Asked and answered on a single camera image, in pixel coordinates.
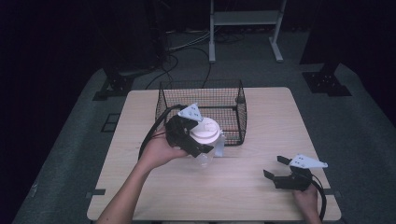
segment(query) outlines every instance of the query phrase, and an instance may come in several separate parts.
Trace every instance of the shelf leg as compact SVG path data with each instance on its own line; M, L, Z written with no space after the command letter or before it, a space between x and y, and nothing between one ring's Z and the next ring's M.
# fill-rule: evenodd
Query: shelf leg
M273 52L275 54L277 63L283 63L283 57L282 57L282 54L280 53L280 50L279 50L279 47L277 46L276 41L277 41L277 37L279 35L280 25L282 24L283 14L285 13L286 2L287 2L287 0L283 0L282 1L279 13L277 15L277 21L276 21L276 27L275 27L274 36L271 36L269 38L270 39L271 48L273 49Z
M210 0L210 40L209 40L209 62L216 61L215 52L215 21L214 21L214 0Z

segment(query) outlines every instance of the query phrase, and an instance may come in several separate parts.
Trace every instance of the wrist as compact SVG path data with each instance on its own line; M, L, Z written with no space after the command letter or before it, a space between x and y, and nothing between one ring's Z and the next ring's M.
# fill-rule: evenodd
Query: wrist
M140 176L148 176L151 168L147 167L143 162L138 161L134 166L133 172Z
M320 224L322 223L319 214L316 211L304 213L304 219L307 224Z

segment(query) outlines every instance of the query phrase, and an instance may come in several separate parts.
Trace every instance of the hand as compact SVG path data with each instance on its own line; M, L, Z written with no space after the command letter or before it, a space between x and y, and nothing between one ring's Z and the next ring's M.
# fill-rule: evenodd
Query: hand
M303 213L307 223L321 223L318 215L318 190L310 185L305 191L293 190L294 201Z
M162 166L172 159L185 157L188 153L182 149L170 147L166 141L166 130L162 127L153 134L148 141L143 154L137 165L142 166L146 171Z

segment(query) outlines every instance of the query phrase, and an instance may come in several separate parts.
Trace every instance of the white lid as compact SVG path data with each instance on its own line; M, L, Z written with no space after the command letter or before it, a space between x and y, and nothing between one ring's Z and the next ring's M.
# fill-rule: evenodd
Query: white lid
M198 125L190 130L191 137L195 141L210 145L215 142L220 135L219 125L210 118L204 118Z

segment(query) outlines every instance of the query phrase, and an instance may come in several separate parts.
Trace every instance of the wire mesh basket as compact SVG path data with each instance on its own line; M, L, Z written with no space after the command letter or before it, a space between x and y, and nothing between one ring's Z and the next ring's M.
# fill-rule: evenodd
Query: wire mesh basket
M225 146L245 140L248 112L241 80L161 82L155 119L173 105L198 104L203 117L215 120L222 129ZM179 110L171 111L164 123Z

